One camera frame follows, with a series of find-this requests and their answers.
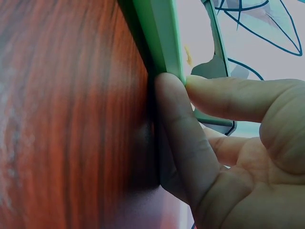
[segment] hand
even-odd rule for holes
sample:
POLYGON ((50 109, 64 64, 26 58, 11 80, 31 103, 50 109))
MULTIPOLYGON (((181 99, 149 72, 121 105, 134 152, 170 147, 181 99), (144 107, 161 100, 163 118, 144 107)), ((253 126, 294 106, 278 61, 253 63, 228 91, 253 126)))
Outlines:
POLYGON ((190 76, 184 87, 163 73, 155 89, 177 169, 163 184, 190 205, 197 228, 305 228, 305 82, 190 76), (202 129, 190 100, 209 115, 261 123, 260 137, 202 129))

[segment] wood grain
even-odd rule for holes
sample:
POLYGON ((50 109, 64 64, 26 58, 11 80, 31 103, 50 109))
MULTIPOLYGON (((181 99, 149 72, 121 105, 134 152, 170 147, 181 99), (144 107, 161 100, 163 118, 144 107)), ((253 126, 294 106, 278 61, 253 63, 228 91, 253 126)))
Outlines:
POLYGON ((115 0, 0 0, 0 228, 177 228, 147 83, 115 0))

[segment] blue line drawing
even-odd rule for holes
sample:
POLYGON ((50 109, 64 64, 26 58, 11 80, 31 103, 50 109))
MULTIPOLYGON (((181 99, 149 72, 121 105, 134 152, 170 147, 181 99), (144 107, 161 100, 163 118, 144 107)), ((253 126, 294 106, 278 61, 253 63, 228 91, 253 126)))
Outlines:
POLYGON ((299 36, 298 36, 296 28, 295 28, 295 23, 282 0, 266 0, 260 4, 254 5, 254 6, 247 6, 246 4, 243 4, 243 1, 246 2, 245 0, 222 0, 220 4, 219 4, 218 0, 213 0, 213 1, 216 6, 215 9, 218 11, 217 14, 219 13, 219 11, 223 11, 226 15, 228 15, 231 19, 233 19, 237 23, 237 29, 240 25, 241 27, 245 28, 250 33, 256 35, 257 37, 263 39, 264 41, 281 49, 284 52, 287 52, 287 53, 295 55, 295 56, 303 55, 302 45, 301 45, 299 36), (272 11, 270 10, 271 3, 272 4, 278 3, 278 7, 282 6, 283 13, 287 14, 288 23, 291 24, 291 29, 294 34, 288 35, 288 32, 285 31, 285 29, 283 29, 282 26, 280 25, 280 22, 277 21, 278 18, 272 16, 272 11), (237 12, 238 16, 235 17, 233 15, 234 12, 237 12), (257 15, 257 16, 255 15, 255 17, 261 21, 269 19, 270 26, 273 26, 273 27, 277 28, 279 31, 281 31, 283 33, 283 35, 293 44, 293 46, 295 47, 296 50, 292 51, 292 50, 289 50, 288 48, 285 48, 285 47, 281 46, 280 44, 278 44, 278 40, 277 40, 276 36, 274 36, 274 38, 267 38, 266 34, 264 34, 263 32, 259 33, 259 32, 255 31, 255 30, 259 30, 259 28, 251 28, 251 27, 247 26, 247 23, 242 22, 242 19, 241 19, 241 15, 243 13, 250 15, 250 16, 263 13, 265 18, 259 18, 259 16, 261 16, 261 15, 257 15))

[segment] green plastic edge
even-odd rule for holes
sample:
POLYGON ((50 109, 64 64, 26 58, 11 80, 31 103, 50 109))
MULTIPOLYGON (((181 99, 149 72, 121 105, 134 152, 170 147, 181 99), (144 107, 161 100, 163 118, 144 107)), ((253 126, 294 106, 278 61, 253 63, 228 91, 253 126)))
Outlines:
POLYGON ((174 33, 177 34, 175 36, 175 43, 176 43, 176 47, 177 47, 177 52, 178 52, 178 63, 179 63, 179 67, 180 67, 180 80, 181 82, 184 84, 184 86, 186 85, 186 76, 184 75, 184 71, 183 71, 183 64, 182 64, 182 50, 181 50, 181 39, 180 39, 180 30, 179 30, 179 25, 178 25, 178 15, 177 15, 177 5, 175 4, 175 0, 171 0, 171 10, 172 10, 172 17, 173 17, 173 21, 175 22, 173 29, 174 29, 174 33))
POLYGON ((151 52, 157 73, 166 71, 164 55, 160 43, 152 6, 148 0, 133 0, 145 39, 151 52))

